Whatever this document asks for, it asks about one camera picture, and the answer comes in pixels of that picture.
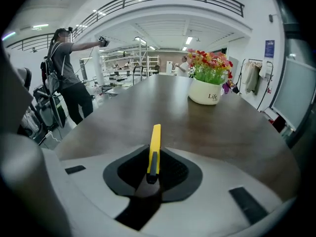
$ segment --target red flower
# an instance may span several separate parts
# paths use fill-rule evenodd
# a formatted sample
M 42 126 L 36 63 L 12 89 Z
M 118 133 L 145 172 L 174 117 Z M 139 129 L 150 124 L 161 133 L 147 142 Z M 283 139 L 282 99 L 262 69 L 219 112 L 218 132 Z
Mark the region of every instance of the red flower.
M 228 70 L 228 79 L 231 79 L 231 78 L 233 78 L 232 72 Z

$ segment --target yellow tool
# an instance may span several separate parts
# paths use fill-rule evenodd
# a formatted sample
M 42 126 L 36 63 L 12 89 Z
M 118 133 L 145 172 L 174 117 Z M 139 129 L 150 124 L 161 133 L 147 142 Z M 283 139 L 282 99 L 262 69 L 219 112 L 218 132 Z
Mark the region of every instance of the yellow tool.
M 150 142 L 149 163 L 147 168 L 147 182 L 154 184 L 159 175 L 160 166 L 160 136 L 161 125 L 154 125 L 152 140 Z

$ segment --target white flower pot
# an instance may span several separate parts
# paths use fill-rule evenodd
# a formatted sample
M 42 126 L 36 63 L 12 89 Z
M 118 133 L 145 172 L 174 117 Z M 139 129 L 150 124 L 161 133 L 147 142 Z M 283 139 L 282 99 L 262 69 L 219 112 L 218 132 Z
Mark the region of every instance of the white flower pot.
M 194 78 L 189 89 L 189 97 L 198 104 L 216 105 L 221 98 L 221 89 L 221 85 L 206 83 Z

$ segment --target gray t-shirt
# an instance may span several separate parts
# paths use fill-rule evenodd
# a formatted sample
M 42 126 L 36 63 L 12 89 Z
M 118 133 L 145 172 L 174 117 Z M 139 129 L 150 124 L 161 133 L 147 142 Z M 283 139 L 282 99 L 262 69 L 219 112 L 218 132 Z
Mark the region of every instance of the gray t-shirt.
M 76 77 L 74 73 L 74 68 L 70 63 L 70 54 L 71 54 L 71 48 L 74 43 L 61 43 L 59 44 L 59 47 L 55 51 L 52 57 L 52 61 L 54 63 L 55 68 L 61 73 L 64 57 L 65 57 L 65 64 L 64 64 L 64 74 L 63 74 L 63 83 L 62 83 L 62 89 L 68 88 L 78 82 L 80 80 Z

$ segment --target backpack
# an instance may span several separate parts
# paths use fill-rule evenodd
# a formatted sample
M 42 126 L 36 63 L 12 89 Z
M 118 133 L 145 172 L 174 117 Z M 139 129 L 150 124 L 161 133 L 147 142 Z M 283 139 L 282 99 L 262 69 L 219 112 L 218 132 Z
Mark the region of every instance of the backpack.
M 47 76 L 47 88 L 49 90 L 49 93 L 52 95 L 53 93 L 55 93 L 56 91 L 58 91 L 59 93 L 61 92 L 62 89 L 62 83 L 63 83 L 63 74 L 64 74 L 64 65 L 65 65 L 65 59 L 66 56 L 64 57 L 64 61 L 63 61 L 63 66 L 61 69 L 61 72 L 59 72 L 53 61 L 52 61 L 52 57 L 54 55 L 54 53 L 56 52 L 57 48 L 60 47 L 60 45 L 62 45 L 62 43 L 56 42 L 54 44 L 54 46 L 51 49 L 51 53 L 48 54 L 45 63 L 46 63 L 46 76 Z

